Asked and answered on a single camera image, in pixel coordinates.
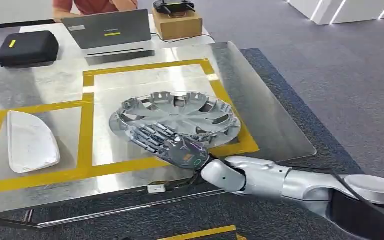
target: gray carpet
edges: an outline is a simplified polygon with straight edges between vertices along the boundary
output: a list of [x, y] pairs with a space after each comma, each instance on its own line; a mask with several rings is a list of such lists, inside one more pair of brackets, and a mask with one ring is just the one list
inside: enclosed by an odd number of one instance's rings
[[[242, 50], [242, 53], [318, 151], [316, 156], [294, 160], [290, 164], [317, 168], [331, 167], [344, 174], [362, 173], [350, 155], [261, 51], [253, 48]], [[69, 218], [212, 189], [215, 188], [209, 184], [201, 184], [190, 189], [180, 189], [162, 195], [143, 195], [140, 192], [134, 192], [69, 202], [62, 206], [36, 209], [33, 221], [43, 222]], [[21, 212], [5, 215], [12, 218], [22, 216]], [[236, 233], [248, 240], [353, 239], [325, 219], [299, 206], [255, 197], [239, 197], [232, 194], [71, 223], [43, 231], [0, 227], [0, 239], [114, 240], [130, 237], [133, 240], [152, 240], [229, 225], [235, 225], [237, 231], [201, 239], [233, 240], [236, 239]]]

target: black cable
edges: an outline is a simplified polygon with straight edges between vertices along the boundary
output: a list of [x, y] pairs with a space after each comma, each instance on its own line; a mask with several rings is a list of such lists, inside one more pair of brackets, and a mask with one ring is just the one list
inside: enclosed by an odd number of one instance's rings
[[335, 170], [333, 170], [332, 168], [328, 167], [328, 168], [316, 168], [316, 167], [302, 167], [302, 166], [293, 166], [293, 165], [282, 165], [284, 167], [291, 167], [292, 169], [309, 169], [309, 170], [319, 170], [319, 171], [323, 171], [321, 173], [326, 173], [328, 172], [330, 175], [332, 175], [338, 182], [340, 182], [352, 195], [354, 195], [354, 197], [356, 197], [359, 201], [363, 202], [364, 204], [366, 204], [369, 208], [377, 211], [378, 213], [380, 214], [383, 214], [384, 215], [384, 210], [380, 207], [377, 207], [376, 205], [374, 205], [373, 203], [369, 202], [368, 200], [366, 200], [364, 197], [362, 197], [361, 195], [359, 195], [356, 191], [354, 191], [350, 185], [348, 185], [348, 183], [346, 183], [341, 176], [339, 176], [339, 174], [337, 174], [335, 172]]
[[169, 43], [169, 44], [171, 44], [171, 43], [175, 43], [175, 42], [180, 42], [180, 41], [183, 41], [183, 40], [193, 39], [193, 38], [201, 37], [201, 36], [207, 36], [207, 37], [210, 37], [214, 42], [216, 41], [216, 40], [214, 39], [214, 37], [212, 37], [211, 35], [208, 35], [208, 34], [201, 34], [201, 35], [198, 35], [198, 36], [191, 36], [191, 37], [188, 37], [188, 38], [177, 39], [177, 40], [174, 40], [174, 41], [166, 41], [166, 40], [163, 40], [163, 39], [161, 38], [161, 36], [160, 36], [158, 33], [155, 33], [155, 32], [151, 32], [151, 35], [157, 35], [158, 38], [159, 38], [161, 41], [163, 41], [163, 42], [165, 42], [165, 43]]

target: yellow floor tape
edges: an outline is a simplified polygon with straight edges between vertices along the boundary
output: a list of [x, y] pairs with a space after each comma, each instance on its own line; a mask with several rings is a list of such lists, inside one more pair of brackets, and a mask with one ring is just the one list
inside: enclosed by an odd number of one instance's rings
[[235, 230], [236, 230], [236, 226], [230, 225], [230, 226], [223, 226], [223, 227], [218, 227], [218, 228], [213, 228], [213, 229], [208, 229], [203, 231], [196, 231], [196, 232], [177, 235], [177, 236], [171, 236], [167, 238], [161, 238], [159, 240], [188, 240], [188, 239], [195, 239], [195, 238], [200, 238], [205, 236], [211, 236], [215, 234], [232, 232]]

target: robot finger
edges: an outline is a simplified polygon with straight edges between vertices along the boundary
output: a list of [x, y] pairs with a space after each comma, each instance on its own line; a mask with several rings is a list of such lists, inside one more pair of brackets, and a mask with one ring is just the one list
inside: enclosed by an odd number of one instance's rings
[[148, 152], [151, 152], [153, 154], [158, 152], [158, 148], [156, 146], [153, 146], [150, 143], [144, 141], [144, 139], [142, 137], [138, 137], [138, 135], [136, 135], [136, 134], [131, 134], [129, 137], [130, 137], [130, 140], [134, 144], [136, 144], [139, 147], [147, 150]]

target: yellow label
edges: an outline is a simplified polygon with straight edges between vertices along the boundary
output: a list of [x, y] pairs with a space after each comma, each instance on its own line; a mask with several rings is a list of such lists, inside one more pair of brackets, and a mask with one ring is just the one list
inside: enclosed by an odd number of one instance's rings
[[9, 44], [9, 47], [10, 47], [10, 48], [14, 47], [14, 44], [16, 44], [16, 41], [15, 41], [15, 40], [12, 40], [11, 43]]
[[115, 36], [115, 35], [120, 35], [120, 34], [122, 34], [122, 33], [121, 32], [113, 32], [113, 33], [107, 33], [104, 36], [108, 37], [108, 36]]

